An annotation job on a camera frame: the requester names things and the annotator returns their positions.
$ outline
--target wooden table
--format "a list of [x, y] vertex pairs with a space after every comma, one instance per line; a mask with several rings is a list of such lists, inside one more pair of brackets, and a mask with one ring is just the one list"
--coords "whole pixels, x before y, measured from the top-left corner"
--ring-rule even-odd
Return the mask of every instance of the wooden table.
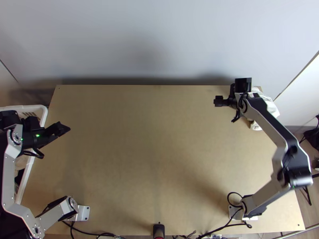
[[[70, 195], [91, 207], [90, 232], [150, 235], [161, 222], [167, 235], [205, 233], [228, 221], [226, 196], [253, 194], [270, 180], [276, 149], [235, 110], [215, 108], [229, 86], [60, 85], [46, 126], [61, 121], [71, 131], [43, 148], [22, 204], [37, 215]], [[264, 233], [303, 230], [290, 192], [258, 221], [221, 231]], [[56, 223], [48, 230], [69, 234]]]

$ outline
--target black cable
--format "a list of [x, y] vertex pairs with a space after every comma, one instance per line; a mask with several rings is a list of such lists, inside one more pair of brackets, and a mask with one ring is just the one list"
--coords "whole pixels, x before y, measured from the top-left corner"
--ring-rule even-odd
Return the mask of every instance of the black cable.
[[[318, 124], [317, 124], [316, 128], [314, 128], [314, 129], [318, 129], [318, 127], [319, 127], [319, 115], [316, 115], [316, 118], [318, 120]], [[299, 141], [299, 144], [301, 144], [305, 140], [306, 140], [306, 138], [305, 138], [305, 136], [303, 136], [302, 139]]]
[[62, 221], [65, 225], [67, 225], [68, 227], [72, 228], [72, 230], [75, 230], [77, 232], [80, 232], [82, 234], [86, 234], [86, 235], [90, 235], [90, 236], [108, 236], [108, 237], [116, 237], [115, 234], [113, 233], [109, 233], [109, 232], [103, 232], [103, 233], [100, 233], [100, 234], [97, 234], [97, 233], [90, 233], [90, 232], [85, 232], [85, 231], [81, 231], [80, 229], [77, 229], [76, 227], [73, 227], [72, 223], [71, 225], [66, 223], [65, 221]]
[[203, 235], [200, 235], [199, 237], [197, 237], [197, 239], [201, 239], [201, 238], [203, 238], [203, 237], [209, 236], [210, 234], [212, 234], [212, 233], [214, 233], [214, 232], [216, 232], [216, 231], [220, 231], [220, 230], [222, 230], [222, 229], [224, 229], [224, 228], [226, 228], [226, 227], [234, 227], [234, 226], [242, 226], [242, 225], [245, 225], [245, 226], [247, 226], [248, 228], [252, 228], [252, 226], [251, 226], [250, 224], [248, 224], [246, 221], [244, 221], [244, 223], [237, 223], [237, 224], [231, 224], [231, 225], [229, 225], [229, 223], [232, 221], [232, 219], [234, 218], [234, 216], [235, 216], [240, 210], [242, 210], [242, 207], [240, 207], [240, 208], [234, 213], [234, 215], [231, 216], [231, 218], [229, 219], [229, 221], [228, 221], [224, 226], [219, 227], [219, 228], [217, 228], [217, 229], [215, 229], [215, 230], [213, 230], [213, 231], [207, 232], [207, 233], [205, 233], [205, 234], [203, 234]]
[[240, 98], [239, 98], [239, 100], [238, 100], [236, 115], [235, 115], [235, 117], [231, 120], [231, 122], [233, 122], [233, 123], [235, 123], [235, 122], [240, 118], [240, 109], [239, 109], [239, 107], [240, 107], [240, 108], [243, 108], [242, 101], [243, 101], [244, 96], [245, 96], [246, 94], [248, 95], [248, 92], [247, 92], [247, 91], [245, 91], [245, 92], [240, 96]]
[[72, 233], [73, 225], [74, 225], [74, 222], [72, 222], [71, 226], [70, 226], [70, 234], [71, 234], [71, 238], [72, 239], [74, 239], [74, 236], [73, 236], [73, 233]]
[[228, 201], [229, 205], [233, 206], [234, 208], [242, 208], [242, 206], [236, 206], [236, 205], [232, 204], [232, 203], [229, 201], [229, 196], [232, 195], [232, 194], [237, 194], [238, 196], [240, 196], [240, 197], [242, 198], [242, 196], [241, 196], [239, 193], [237, 193], [237, 192], [230, 192], [230, 193], [228, 193], [228, 195], [227, 195], [227, 201]]

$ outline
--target crumpled white fabric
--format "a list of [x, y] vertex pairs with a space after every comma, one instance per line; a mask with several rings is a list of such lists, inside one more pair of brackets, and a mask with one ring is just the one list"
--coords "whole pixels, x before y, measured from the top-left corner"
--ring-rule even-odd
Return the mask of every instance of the crumpled white fabric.
[[[275, 103], [272, 101], [272, 99], [269, 96], [266, 96], [263, 92], [261, 92], [259, 90], [258, 87], [253, 86], [252, 87], [252, 92], [257, 92], [259, 94], [259, 96], [266, 102], [267, 104], [267, 110], [269, 111], [269, 113], [271, 113], [275, 118], [277, 118], [280, 113], [278, 108], [276, 107]], [[253, 121], [250, 124], [250, 128], [252, 130], [262, 130], [262, 128], [256, 123], [256, 121]]]

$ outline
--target metal bracket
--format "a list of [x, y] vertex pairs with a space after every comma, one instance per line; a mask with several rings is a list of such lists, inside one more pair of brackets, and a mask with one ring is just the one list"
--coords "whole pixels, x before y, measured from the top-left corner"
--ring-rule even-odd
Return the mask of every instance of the metal bracket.
[[[231, 218], [236, 212], [238, 211], [238, 208], [228, 206], [228, 213], [229, 213], [229, 218]], [[236, 215], [232, 218], [233, 220], [237, 221], [257, 221], [258, 217], [243, 217], [244, 216], [244, 210], [241, 209], [239, 212], [236, 213]]]
[[79, 209], [79, 213], [75, 214], [73, 217], [65, 219], [64, 221], [87, 221], [90, 215], [90, 207], [89, 206], [77, 206]]

